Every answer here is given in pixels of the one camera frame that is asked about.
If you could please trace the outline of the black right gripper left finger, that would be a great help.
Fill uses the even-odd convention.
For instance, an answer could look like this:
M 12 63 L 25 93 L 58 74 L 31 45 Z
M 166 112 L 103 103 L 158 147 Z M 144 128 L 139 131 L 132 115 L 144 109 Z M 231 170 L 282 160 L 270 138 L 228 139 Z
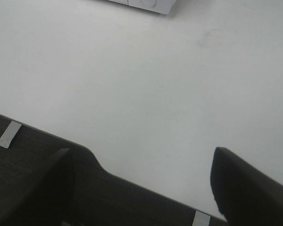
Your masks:
M 0 191 L 0 226 L 59 226 L 72 197 L 73 156 L 63 148 Z

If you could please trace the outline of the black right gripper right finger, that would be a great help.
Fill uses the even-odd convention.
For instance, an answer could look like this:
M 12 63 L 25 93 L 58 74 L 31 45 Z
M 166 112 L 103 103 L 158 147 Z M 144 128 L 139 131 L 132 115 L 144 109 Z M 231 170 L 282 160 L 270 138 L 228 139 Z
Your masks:
M 214 151 L 210 185 L 230 226 L 283 226 L 283 185 L 227 148 Z

